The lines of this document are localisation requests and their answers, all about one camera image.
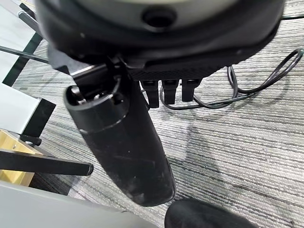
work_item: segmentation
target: chair leg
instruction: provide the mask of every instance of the chair leg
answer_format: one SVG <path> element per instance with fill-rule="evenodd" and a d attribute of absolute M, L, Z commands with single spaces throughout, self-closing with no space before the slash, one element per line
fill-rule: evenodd
<path fill-rule="evenodd" d="M 0 169 L 88 176 L 93 164 L 0 149 Z"/>

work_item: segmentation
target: black bracket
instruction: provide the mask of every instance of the black bracket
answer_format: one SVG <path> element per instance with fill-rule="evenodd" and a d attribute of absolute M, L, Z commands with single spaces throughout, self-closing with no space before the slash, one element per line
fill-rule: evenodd
<path fill-rule="evenodd" d="M 187 79 L 182 80 L 182 101 L 193 101 L 194 89 L 198 87 L 203 79 Z"/>
<path fill-rule="evenodd" d="M 179 80 L 162 81 L 162 87 L 163 87 L 166 105 L 175 104 L 175 94 L 176 94 L 176 88 L 178 85 L 179 85 Z"/>
<path fill-rule="evenodd" d="M 158 108 L 160 106 L 158 81 L 141 81 L 141 84 L 147 93 L 150 108 Z"/>

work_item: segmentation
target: striped carpet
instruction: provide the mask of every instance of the striped carpet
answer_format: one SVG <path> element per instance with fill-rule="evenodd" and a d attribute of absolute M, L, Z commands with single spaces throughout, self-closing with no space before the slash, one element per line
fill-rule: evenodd
<path fill-rule="evenodd" d="M 304 12 L 290 0 L 286 14 Z M 46 55 L 46 41 L 36 54 Z M 260 85 L 297 47 L 304 46 L 304 20 L 282 22 L 279 32 L 256 56 L 235 66 L 239 86 Z M 150 111 L 176 180 L 176 198 L 194 197 L 237 213 L 262 228 L 304 227 L 304 60 L 288 77 L 258 97 L 228 108 Z M 72 79 L 30 60 L 14 88 L 43 97 L 57 107 L 41 136 L 41 147 L 60 158 L 92 162 L 90 177 L 39 174 L 33 185 L 54 192 L 127 209 L 163 227 L 170 203 L 143 208 L 111 182 L 87 148 L 66 111 L 62 93 Z M 196 89 L 203 101 L 231 95 L 225 70 Z M 178 89 L 177 100 L 181 101 Z"/>

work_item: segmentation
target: black rubber foot cap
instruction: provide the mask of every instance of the black rubber foot cap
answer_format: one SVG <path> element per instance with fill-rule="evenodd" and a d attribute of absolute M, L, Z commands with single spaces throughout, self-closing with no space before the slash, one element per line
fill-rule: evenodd
<path fill-rule="evenodd" d="M 172 203 L 165 216 L 165 228 L 257 228 L 247 219 L 211 204 L 182 199 Z"/>

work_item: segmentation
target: black wire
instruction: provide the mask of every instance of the black wire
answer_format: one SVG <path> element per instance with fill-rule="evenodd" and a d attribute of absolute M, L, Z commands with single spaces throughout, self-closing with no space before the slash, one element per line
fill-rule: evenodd
<path fill-rule="evenodd" d="M 279 71 L 282 69 L 282 67 L 292 58 L 296 55 L 294 60 L 281 72 Z M 244 90 L 240 89 L 238 87 L 238 81 L 236 74 L 234 72 L 234 69 L 232 66 L 227 67 L 227 76 L 228 76 L 228 81 L 233 88 L 233 96 L 230 99 L 224 99 L 224 100 L 219 100 L 219 101 L 214 101 L 214 102 L 209 102 L 209 103 L 204 103 L 201 100 L 199 100 L 195 95 L 193 97 L 194 101 L 198 103 L 197 105 L 190 105 L 190 106 L 182 106 L 182 107 L 175 107 L 171 106 L 168 104 L 165 104 L 164 99 L 163 99 L 163 87 L 161 87 L 160 91 L 160 100 L 164 104 L 165 107 L 172 109 L 172 110 L 189 110 L 189 109 L 196 109 L 196 108 L 209 108 L 209 109 L 219 109 L 226 107 L 233 102 L 240 101 L 240 100 L 245 100 L 250 97 L 253 97 L 257 95 L 260 91 L 270 87 L 280 79 L 282 79 L 284 76 L 286 76 L 301 60 L 302 56 L 304 55 L 304 49 L 298 48 L 292 53 L 290 53 L 278 66 L 277 68 L 271 73 L 271 75 L 266 79 L 266 81 L 259 86 L 258 88 L 255 89 L 249 89 L 249 90 Z"/>
<path fill-rule="evenodd" d="M 294 20 L 294 19 L 303 19 L 304 14 L 298 14 L 298 15 L 285 15 L 282 17 L 282 20 Z"/>

